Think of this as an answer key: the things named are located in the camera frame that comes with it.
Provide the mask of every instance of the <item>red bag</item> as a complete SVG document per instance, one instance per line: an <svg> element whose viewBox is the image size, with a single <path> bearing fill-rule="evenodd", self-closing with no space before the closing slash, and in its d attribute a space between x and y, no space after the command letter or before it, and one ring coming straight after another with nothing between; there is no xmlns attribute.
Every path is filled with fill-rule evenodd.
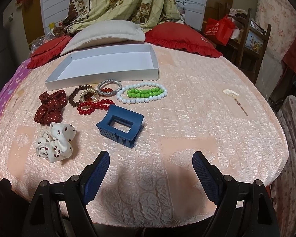
<svg viewBox="0 0 296 237"><path fill-rule="evenodd" d="M216 44L226 45L234 28L235 24L228 20L227 15L220 21L209 18L204 35Z"/></svg>

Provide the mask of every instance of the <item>red pillow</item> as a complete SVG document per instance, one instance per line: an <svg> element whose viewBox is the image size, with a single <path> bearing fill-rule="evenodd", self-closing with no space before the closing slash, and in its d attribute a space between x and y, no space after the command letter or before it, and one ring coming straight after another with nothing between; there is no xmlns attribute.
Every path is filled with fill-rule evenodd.
<svg viewBox="0 0 296 237"><path fill-rule="evenodd" d="M188 25L175 22L157 25L146 33L145 41L162 47L198 53L213 58L222 55L200 33Z"/></svg>
<svg viewBox="0 0 296 237"><path fill-rule="evenodd" d="M61 36L52 39L38 47L31 56L28 69L35 69L46 64L49 60L59 55L72 37Z"/></svg>

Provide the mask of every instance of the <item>dark red scrunchie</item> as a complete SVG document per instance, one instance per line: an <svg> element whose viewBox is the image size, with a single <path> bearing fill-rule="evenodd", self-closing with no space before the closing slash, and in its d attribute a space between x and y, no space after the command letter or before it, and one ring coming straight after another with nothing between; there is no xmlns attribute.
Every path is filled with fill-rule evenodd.
<svg viewBox="0 0 296 237"><path fill-rule="evenodd" d="M50 125L51 122L60 123L62 121L61 109L67 104L65 91L59 90L53 94L44 92L39 99L42 105L36 111L34 121L43 125Z"/></svg>

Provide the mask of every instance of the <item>silver bangle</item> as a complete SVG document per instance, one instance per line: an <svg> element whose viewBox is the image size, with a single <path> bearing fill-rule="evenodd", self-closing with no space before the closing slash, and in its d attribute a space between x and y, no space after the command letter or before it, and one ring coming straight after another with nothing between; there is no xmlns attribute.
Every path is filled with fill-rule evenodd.
<svg viewBox="0 0 296 237"><path fill-rule="evenodd" d="M105 84L116 84L116 85L118 85L118 88L116 90L114 90L113 92L102 92L101 87ZM98 94L101 96L116 95L116 93L119 92L121 89L122 89L122 84L116 80L113 80L113 79L107 79L107 80L103 81L102 83L99 83L99 85L96 88Z"/></svg>

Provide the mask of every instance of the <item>pink quilted bedspread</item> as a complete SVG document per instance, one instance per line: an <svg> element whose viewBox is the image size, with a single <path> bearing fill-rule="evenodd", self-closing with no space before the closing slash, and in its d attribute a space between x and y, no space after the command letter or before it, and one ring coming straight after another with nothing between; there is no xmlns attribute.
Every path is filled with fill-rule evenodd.
<svg viewBox="0 0 296 237"><path fill-rule="evenodd" d="M77 130L72 157L50 164L36 156L35 141L48 129L33 120L38 96L47 91L44 82L63 56L32 70L5 105L0 115L0 178L9 179L30 200L40 181L65 181L106 150L110 167L88 212L93 222L132 227L185 225L214 213L215 205L192 167L198 150L238 181L274 181L288 158L286 139L248 78L223 57L153 47L160 65L157 82L166 86L168 96L130 105L113 97L117 105L144 115L145 127L133 149L100 135L95 124L105 111L80 116L68 104L63 122ZM66 88L66 94L73 89ZM64 203L61 209L67 213Z"/></svg>

